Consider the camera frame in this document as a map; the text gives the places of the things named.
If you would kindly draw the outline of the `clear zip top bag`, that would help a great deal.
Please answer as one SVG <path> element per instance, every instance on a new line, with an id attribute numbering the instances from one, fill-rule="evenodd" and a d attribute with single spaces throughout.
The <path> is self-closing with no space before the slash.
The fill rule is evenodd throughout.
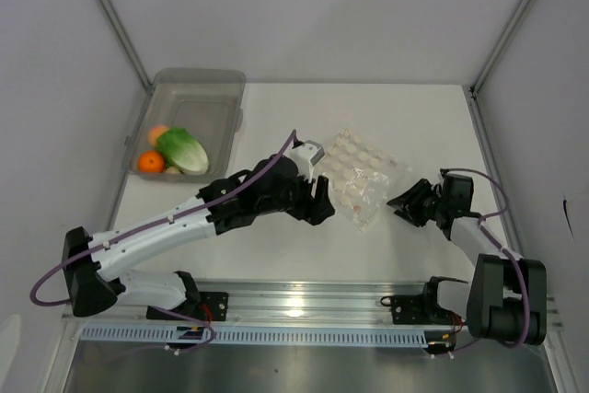
<path id="1" fill-rule="evenodd" d="M 411 167 L 350 129 L 335 135 L 314 176 L 328 179 L 336 213 L 360 231 L 369 228 L 387 201 L 406 191 L 414 179 Z"/>

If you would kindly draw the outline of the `green plastic lettuce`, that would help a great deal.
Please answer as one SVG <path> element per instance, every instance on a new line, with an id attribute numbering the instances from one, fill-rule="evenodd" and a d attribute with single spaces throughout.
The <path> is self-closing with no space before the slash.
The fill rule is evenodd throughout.
<path id="1" fill-rule="evenodd" d="M 203 175 L 210 166 L 202 144 L 181 127 L 172 127 L 162 133 L 156 139 L 156 150 L 184 174 Z"/>

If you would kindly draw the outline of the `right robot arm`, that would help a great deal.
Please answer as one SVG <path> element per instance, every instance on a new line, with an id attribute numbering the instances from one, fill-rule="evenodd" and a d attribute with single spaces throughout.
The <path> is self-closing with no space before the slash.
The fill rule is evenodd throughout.
<path id="1" fill-rule="evenodd" d="M 539 260 L 510 250 L 491 232 L 490 214 L 473 210 L 477 170 L 443 168 L 441 181 L 420 179 L 388 201 L 414 227 L 434 223 L 473 264 L 468 280 L 433 276 L 419 295 L 392 295 L 381 303 L 398 325 L 464 326 L 471 337 L 506 347 L 538 346 L 547 333 L 547 271 Z"/>

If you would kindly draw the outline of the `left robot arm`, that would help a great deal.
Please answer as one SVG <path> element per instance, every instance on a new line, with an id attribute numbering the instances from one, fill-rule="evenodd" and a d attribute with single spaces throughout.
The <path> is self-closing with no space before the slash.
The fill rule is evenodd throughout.
<path id="1" fill-rule="evenodd" d="M 310 179 L 292 159 L 271 156 L 252 170 L 211 182 L 144 224 L 93 235 L 83 227 L 70 230 L 63 258 L 74 316 L 92 317 L 113 306 L 143 306 L 153 320 L 202 319 L 207 301 L 189 272 L 144 272 L 137 265 L 275 213 L 320 225 L 335 214 L 328 178 Z"/>

